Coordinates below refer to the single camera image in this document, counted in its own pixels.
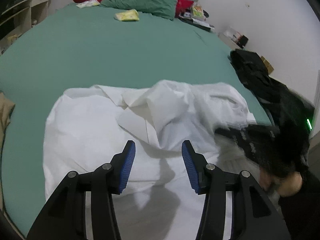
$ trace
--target blue gripper pad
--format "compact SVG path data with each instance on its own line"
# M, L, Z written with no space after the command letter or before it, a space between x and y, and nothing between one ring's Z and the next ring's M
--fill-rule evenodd
M198 195L207 193L210 181L204 173L204 168L208 164L206 159L194 151L189 140L182 143L181 152L191 187Z
M134 141L128 141L122 153L116 154L111 160L113 166L113 177L110 181L111 186L115 189L113 194L121 194L127 186L130 171L136 155L136 145Z

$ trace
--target brown fabric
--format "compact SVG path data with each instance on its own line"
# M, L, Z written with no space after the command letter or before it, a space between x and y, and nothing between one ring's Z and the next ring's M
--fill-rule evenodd
M10 123L10 115L14 109L15 104L10 101L9 99L5 98L4 94L0 93L0 165L1 165L1 159L2 159L2 147L4 142L4 133L5 129L8 127ZM1 176L0 176L0 209L3 212L5 218L10 223L12 228L17 232L17 234L21 237L21 239L25 239L23 235L19 232L19 230L16 228L16 226L11 222L8 214L5 211L4 208L4 200L3 200L3 194L2 194L2 182L1 182Z

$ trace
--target silver screw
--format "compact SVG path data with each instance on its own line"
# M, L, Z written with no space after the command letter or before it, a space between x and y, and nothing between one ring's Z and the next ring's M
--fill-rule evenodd
M214 166L214 164L208 163L205 167L206 167L208 170L213 171L216 166Z
M247 177L250 176L250 172L248 172L248 171L242 171L242 172L241 172L241 175L244 176L245 178L247 178Z
M104 170L110 170L111 167L112 167L112 165L111 165L110 163L105 163L105 164L102 165L102 168L103 168Z
M76 175L77 175L77 173L76 173L75 171L70 171L70 172L68 173L68 177L69 177L69 178L74 178Z

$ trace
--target mattress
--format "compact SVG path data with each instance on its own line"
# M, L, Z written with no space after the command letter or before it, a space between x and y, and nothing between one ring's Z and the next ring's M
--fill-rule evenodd
M269 123L238 80L228 60L230 48L214 33L141 12L139 22L119 22L114 19L119 11L70 4L0 57L0 89L16 103L3 148L4 202L24 235L45 203L45 120L65 89L94 84L143 88L162 79L225 82L245 98L258 122Z

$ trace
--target folded garment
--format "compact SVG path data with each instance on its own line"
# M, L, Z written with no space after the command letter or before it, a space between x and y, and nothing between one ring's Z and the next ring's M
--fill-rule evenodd
M191 221L195 225L190 239L195 239L204 198L190 187L181 144L190 140L196 152L218 166L235 159L246 163L241 150L218 141L213 131L217 126L247 126L248 121L254 122L254 117L246 101L223 83L160 81L146 89L98 85L68 89L46 121L45 197L50 197L69 171L94 171L121 152L127 140L133 140L136 157L128 185L121 196L114 197L121 234L136 239L123 223L129 225L128 212L132 216L137 212L138 220L130 223L133 227L150 226L150 217L159 219L153 237L147 232L142 237L144 233L136 230L137 239L139 235L139 239L182 239L178 231ZM158 205L151 205L158 200ZM193 220L186 221L192 212ZM161 223L166 224L164 231Z

